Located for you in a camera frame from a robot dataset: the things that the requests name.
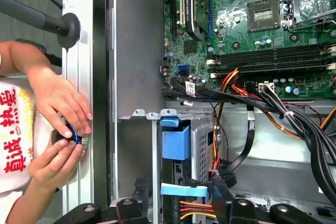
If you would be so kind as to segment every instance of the cable tie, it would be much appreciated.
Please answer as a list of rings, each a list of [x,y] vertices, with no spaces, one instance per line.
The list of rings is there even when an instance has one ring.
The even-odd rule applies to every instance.
[[[293,113],[292,111],[287,111],[287,112],[284,114],[284,117],[286,117],[286,116],[288,116],[288,115],[293,116],[294,113]]]
[[[219,171],[218,170],[209,169],[209,172],[214,172],[217,176],[219,175]]]

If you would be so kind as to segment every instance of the ram slot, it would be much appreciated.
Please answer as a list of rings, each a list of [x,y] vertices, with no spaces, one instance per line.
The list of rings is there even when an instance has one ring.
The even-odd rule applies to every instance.
[[[170,32],[175,40],[177,37],[176,0],[170,0]]]
[[[335,62],[327,45],[310,45],[221,55],[215,58],[209,73],[227,74],[235,68],[241,73],[325,69]]]

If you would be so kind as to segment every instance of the blue drive latch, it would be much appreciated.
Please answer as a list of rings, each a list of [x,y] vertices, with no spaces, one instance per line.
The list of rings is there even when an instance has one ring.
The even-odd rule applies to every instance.
[[[179,124],[180,119],[173,116],[165,117],[160,121],[162,127],[170,127],[174,130],[162,132],[163,158],[183,161],[190,157],[190,126],[179,128]]]

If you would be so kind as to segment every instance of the white shirt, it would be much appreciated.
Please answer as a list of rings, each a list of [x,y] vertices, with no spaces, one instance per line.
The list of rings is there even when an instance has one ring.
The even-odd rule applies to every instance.
[[[23,194],[30,162],[45,150],[53,130],[35,114],[34,103],[26,79],[0,78],[0,224]]]

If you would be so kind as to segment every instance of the blue sata port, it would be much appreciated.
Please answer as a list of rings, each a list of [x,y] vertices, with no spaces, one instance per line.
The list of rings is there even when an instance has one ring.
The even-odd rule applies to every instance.
[[[177,68],[179,71],[185,71],[185,70],[189,70],[190,66],[189,65],[179,65]]]

